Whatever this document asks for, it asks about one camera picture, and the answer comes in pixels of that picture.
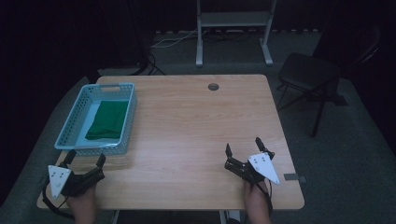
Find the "person's left hand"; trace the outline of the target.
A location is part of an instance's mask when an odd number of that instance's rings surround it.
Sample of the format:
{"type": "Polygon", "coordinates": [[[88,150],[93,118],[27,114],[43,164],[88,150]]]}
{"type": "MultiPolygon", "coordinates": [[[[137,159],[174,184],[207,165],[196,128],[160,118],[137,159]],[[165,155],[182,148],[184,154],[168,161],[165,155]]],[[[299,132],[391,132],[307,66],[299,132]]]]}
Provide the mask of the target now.
{"type": "Polygon", "coordinates": [[[96,186],[86,190],[84,194],[77,197],[69,197],[66,204],[72,211],[76,219],[94,219],[96,220],[96,186]]]}

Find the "grey tape patch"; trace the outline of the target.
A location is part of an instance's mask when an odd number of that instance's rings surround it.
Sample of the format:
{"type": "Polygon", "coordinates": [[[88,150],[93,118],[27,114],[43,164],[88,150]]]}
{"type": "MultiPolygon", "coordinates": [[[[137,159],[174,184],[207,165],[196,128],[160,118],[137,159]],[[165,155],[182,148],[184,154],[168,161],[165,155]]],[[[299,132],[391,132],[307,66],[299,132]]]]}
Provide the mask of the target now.
{"type": "Polygon", "coordinates": [[[300,183],[306,182],[306,177],[304,175],[294,174],[284,174],[284,178],[286,181],[299,181],[300,183]]]}

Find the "black folding chair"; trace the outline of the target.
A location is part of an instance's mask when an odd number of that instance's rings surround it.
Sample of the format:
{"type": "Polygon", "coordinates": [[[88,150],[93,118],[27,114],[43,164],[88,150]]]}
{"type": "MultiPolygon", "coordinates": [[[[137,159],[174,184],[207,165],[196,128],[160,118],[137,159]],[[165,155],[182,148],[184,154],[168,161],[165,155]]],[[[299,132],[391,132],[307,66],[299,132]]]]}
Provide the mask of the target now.
{"type": "Polygon", "coordinates": [[[319,102],[318,114],[311,135],[316,136],[327,102],[347,105],[345,98],[337,93],[339,80],[372,58],[379,48],[381,37],[377,25],[369,25],[347,35],[328,51],[327,59],[291,53],[279,72],[279,89],[285,88],[277,103],[278,111],[305,98],[319,102]]]}

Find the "grey metal stand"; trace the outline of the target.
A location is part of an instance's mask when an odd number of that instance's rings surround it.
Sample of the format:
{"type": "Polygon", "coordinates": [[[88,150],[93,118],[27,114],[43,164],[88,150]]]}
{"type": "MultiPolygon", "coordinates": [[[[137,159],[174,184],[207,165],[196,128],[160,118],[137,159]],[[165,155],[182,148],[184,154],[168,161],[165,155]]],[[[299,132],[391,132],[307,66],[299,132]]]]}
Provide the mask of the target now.
{"type": "Polygon", "coordinates": [[[227,30],[232,33],[242,33],[247,28],[262,28],[263,36],[259,39],[264,62],[267,66],[274,64],[268,40],[275,16],[277,0],[268,0],[269,8],[262,11],[235,11],[235,12],[203,12],[201,1],[196,0],[196,57],[195,65],[204,64],[204,32],[227,30]]]}

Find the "person's right hand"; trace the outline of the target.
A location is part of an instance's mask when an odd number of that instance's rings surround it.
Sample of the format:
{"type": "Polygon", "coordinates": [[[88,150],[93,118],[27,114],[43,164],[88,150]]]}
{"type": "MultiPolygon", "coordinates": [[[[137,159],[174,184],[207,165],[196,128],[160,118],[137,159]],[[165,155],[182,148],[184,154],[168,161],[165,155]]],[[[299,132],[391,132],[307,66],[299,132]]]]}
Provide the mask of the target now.
{"type": "Polygon", "coordinates": [[[258,186],[251,185],[247,181],[244,182],[244,204],[250,220],[271,220],[265,196],[267,191],[263,181],[258,186]]]}

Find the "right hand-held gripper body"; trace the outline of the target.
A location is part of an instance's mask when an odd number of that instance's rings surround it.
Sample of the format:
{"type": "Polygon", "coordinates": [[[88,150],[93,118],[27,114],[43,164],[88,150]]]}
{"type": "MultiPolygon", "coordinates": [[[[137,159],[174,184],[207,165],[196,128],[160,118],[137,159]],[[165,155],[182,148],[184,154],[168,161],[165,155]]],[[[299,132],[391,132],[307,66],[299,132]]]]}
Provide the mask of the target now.
{"type": "Polygon", "coordinates": [[[224,168],[250,183],[261,182],[267,178],[276,185],[280,184],[272,160],[266,153],[251,155],[247,162],[232,157],[225,162],[224,168]]]}

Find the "green cloth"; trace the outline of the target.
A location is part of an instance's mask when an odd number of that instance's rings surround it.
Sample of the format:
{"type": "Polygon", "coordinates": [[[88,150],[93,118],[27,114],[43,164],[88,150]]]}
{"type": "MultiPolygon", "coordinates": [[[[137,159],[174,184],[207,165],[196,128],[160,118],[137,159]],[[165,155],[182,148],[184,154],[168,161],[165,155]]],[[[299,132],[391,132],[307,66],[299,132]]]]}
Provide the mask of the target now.
{"type": "Polygon", "coordinates": [[[127,109],[126,101],[102,101],[85,138],[88,140],[120,138],[127,109]]]}

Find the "light blue plastic basket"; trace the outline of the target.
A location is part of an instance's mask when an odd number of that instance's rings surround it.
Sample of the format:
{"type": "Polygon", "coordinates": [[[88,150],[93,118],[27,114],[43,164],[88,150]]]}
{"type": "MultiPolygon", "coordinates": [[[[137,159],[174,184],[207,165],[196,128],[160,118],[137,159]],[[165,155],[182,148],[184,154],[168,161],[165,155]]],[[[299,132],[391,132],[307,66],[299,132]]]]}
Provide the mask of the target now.
{"type": "Polygon", "coordinates": [[[134,83],[83,86],[54,147],[81,156],[124,154],[136,105],[134,83]]]}

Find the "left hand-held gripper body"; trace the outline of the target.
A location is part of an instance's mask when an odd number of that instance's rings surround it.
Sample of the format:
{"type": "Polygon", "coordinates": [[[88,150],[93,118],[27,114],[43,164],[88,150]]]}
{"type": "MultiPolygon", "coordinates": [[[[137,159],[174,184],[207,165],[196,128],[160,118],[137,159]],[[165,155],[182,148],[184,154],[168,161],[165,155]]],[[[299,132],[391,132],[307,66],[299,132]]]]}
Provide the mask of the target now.
{"type": "Polygon", "coordinates": [[[76,175],[71,169],[50,165],[49,184],[51,198],[60,195],[72,198],[94,198],[96,185],[105,178],[103,168],[96,167],[83,175],[76,175]]]}

